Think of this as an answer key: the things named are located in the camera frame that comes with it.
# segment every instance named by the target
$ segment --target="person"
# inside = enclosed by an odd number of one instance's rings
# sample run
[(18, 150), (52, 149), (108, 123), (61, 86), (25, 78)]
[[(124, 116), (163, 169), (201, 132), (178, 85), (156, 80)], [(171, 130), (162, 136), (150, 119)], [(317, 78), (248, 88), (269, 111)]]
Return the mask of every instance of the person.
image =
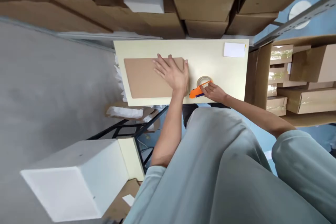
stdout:
[[(229, 108), (194, 109), (181, 140), (188, 61), (158, 54), (155, 71), (173, 89), (151, 167), (124, 223), (335, 223), (336, 161), (308, 133), (210, 83), (204, 95)], [(276, 137), (268, 161), (236, 112)]]

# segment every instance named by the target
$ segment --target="fingers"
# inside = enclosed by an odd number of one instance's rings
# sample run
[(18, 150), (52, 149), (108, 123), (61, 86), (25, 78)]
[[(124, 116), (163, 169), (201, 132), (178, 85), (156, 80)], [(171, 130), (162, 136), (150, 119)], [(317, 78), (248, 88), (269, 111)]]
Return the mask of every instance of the fingers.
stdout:
[(154, 71), (160, 75), (163, 79), (165, 78), (165, 75), (163, 73), (161, 73), (159, 70), (157, 70), (156, 68), (154, 68)]
[(189, 64), (188, 64), (188, 60), (187, 59), (184, 61), (183, 73), (185, 75), (189, 75)]
[(200, 89), (201, 89), (201, 91), (203, 92), (203, 94), (206, 96), (206, 97), (208, 97), (208, 95), (209, 95), (209, 93), (208, 93), (208, 91), (205, 89), (203, 86), (200, 86)]
[(157, 62), (155, 59), (153, 59), (153, 63), (155, 65), (156, 70), (159, 70), (161, 73), (166, 74), (166, 72), (167, 72), (166, 69), (164, 69), (163, 66), (159, 62)]
[(175, 61), (173, 60), (173, 57), (172, 57), (171, 54), (168, 55), (168, 62), (169, 62), (169, 66), (170, 66), (171, 68), (174, 68), (174, 69), (177, 68), (176, 63), (175, 63)]
[(161, 57), (160, 54), (157, 54), (157, 59), (156, 59), (156, 61), (157, 61), (158, 63), (160, 63), (160, 65), (161, 65), (166, 71), (168, 71), (169, 66), (168, 66), (167, 63), (163, 60), (163, 58)]

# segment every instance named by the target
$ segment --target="tape roll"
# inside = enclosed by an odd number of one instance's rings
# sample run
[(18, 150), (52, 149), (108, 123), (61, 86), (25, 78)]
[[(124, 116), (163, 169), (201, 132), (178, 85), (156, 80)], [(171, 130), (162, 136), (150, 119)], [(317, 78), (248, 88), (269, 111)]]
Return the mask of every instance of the tape roll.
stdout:
[(208, 81), (212, 81), (212, 79), (209, 76), (202, 76), (197, 80), (196, 86), (199, 86), (199, 85), (201, 85), (205, 82), (208, 82)]

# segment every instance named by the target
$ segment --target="white label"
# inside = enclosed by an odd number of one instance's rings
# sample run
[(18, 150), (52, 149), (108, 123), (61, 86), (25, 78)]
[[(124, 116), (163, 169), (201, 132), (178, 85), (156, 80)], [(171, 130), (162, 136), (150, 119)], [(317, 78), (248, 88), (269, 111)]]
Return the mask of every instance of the white label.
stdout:
[(224, 57), (244, 58), (245, 44), (224, 43)]
[(287, 72), (288, 72), (288, 74), (291, 74), (290, 73), (291, 69), (292, 69), (292, 63), (288, 63), (288, 65), (287, 65)]
[(272, 151), (271, 150), (269, 150), (267, 152), (264, 152), (264, 154), (265, 154), (265, 157), (266, 157), (267, 160), (272, 159)]
[(131, 207), (131, 206), (133, 206), (133, 203), (134, 203), (135, 199), (131, 194), (128, 194), (128, 195), (123, 197), (123, 200)]

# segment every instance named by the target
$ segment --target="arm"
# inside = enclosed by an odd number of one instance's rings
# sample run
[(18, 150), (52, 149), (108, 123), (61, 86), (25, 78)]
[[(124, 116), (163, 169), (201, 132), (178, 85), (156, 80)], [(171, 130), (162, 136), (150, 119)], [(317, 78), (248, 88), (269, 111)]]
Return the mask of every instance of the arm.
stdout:
[(276, 138), (286, 131), (296, 130), (293, 125), (278, 117), (277, 115), (274, 115), (271, 112), (244, 101), (233, 98), (226, 94), (219, 86), (213, 83), (210, 83), (209, 86), (205, 88), (201, 87), (201, 90), (209, 99), (233, 108)]
[(160, 56), (153, 60), (155, 72), (159, 74), (173, 89), (170, 105), (163, 124), (161, 135), (157, 141), (152, 155), (152, 166), (167, 167), (181, 141), (181, 114), (182, 102), (186, 95), (189, 82), (188, 61), (184, 63), (184, 70), (181, 72), (176, 66), (171, 55), (168, 56), (167, 64)]

